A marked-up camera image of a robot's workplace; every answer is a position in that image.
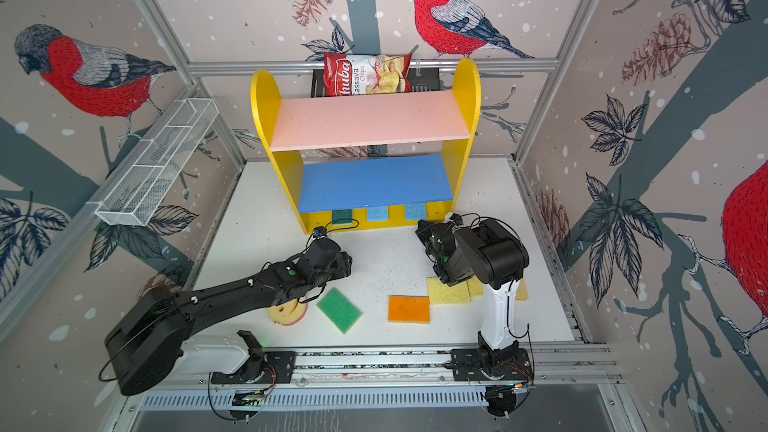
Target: chip image on bag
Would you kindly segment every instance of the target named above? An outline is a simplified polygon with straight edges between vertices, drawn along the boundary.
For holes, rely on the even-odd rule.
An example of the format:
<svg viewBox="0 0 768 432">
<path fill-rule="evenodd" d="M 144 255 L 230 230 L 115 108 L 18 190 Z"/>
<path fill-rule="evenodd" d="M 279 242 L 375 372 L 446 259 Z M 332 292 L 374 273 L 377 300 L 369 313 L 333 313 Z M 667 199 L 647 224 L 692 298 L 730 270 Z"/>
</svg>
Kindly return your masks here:
<svg viewBox="0 0 768 432">
<path fill-rule="evenodd" d="M 370 93 L 410 92 L 411 55 L 364 56 L 326 53 L 322 80 L 326 96 L 361 96 Z"/>
</svg>

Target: green sponge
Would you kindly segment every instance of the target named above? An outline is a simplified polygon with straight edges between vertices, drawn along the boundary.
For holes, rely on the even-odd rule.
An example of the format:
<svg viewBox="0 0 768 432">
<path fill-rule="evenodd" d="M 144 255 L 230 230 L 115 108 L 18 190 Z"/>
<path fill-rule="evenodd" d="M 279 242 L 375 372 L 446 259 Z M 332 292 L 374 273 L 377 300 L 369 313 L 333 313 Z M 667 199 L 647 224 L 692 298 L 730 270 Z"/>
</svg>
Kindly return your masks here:
<svg viewBox="0 0 768 432">
<path fill-rule="evenodd" d="M 335 287 L 317 303 L 317 307 L 339 328 L 342 334 L 346 334 L 362 315 L 362 312 L 346 300 L 346 297 Z"/>
</svg>

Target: white spot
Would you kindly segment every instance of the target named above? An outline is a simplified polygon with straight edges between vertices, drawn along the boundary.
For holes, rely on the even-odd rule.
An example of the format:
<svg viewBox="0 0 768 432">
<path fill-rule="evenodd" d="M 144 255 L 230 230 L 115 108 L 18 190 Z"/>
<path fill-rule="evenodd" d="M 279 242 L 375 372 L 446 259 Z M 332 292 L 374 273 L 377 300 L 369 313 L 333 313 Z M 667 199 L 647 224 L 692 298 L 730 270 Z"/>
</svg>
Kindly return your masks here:
<svg viewBox="0 0 768 432">
<path fill-rule="evenodd" d="M 109 397 L 109 395 L 112 393 L 112 390 L 114 390 L 114 386 L 117 384 L 118 382 L 116 380 L 112 380 L 111 382 L 107 383 L 107 385 L 101 389 L 101 392 L 99 392 L 94 399 L 94 407 L 98 406 L 101 402 L 104 402 L 104 399 Z"/>
<path fill-rule="evenodd" d="M 690 408 L 693 412 L 697 412 L 699 414 L 704 413 L 704 408 L 698 405 L 696 403 L 696 400 L 694 399 L 688 399 L 688 408 Z"/>
<path fill-rule="evenodd" d="M 65 337 L 67 337 L 67 334 L 69 334 L 69 326 L 63 325 L 51 332 L 48 336 L 48 340 L 53 342 L 61 342 Z"/>
</svg>

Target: red and white snack bag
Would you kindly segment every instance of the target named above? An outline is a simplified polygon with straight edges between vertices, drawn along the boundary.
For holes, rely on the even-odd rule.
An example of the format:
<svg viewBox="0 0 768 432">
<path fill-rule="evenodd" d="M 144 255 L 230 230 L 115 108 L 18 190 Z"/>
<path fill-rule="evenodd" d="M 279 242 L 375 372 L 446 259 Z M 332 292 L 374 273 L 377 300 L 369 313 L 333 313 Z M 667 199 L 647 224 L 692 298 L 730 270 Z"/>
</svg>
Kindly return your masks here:
<svg viewBox="0 0 768 432">
<path fill-rule="evenodd" d="M 326 96 L 361 96 L 369 93 L 410 92 L 411 55 L 363 56 L 325 54 Z"/>
</svg>

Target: shelf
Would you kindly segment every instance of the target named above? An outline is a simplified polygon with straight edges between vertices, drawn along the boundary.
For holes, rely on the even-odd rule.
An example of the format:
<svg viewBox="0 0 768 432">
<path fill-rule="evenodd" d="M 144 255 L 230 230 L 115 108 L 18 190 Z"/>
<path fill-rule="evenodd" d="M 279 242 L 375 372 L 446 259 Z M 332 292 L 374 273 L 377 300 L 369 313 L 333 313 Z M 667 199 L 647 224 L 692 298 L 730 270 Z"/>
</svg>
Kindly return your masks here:
<svg viewBox="0 0 768 432">
<path fill-rule="evenodd" d="M 468 139 L 453 92 L 283 100 L 274 152 Z"/>
<path fill-rule="evenodd" d="M 304 166 L 299 213 L 452 200 L 440 156 L 372 158 Z"/>
<path fill-rule="evenodd" d="M 98 207 L 96 215 L 110 226 L 148 224 L 219 115 L 211 99 L 187 99 L 178 104 L 156 137 L 140 140 L 140 144 L 148 143 L 147 148 Z"/>
</svg>

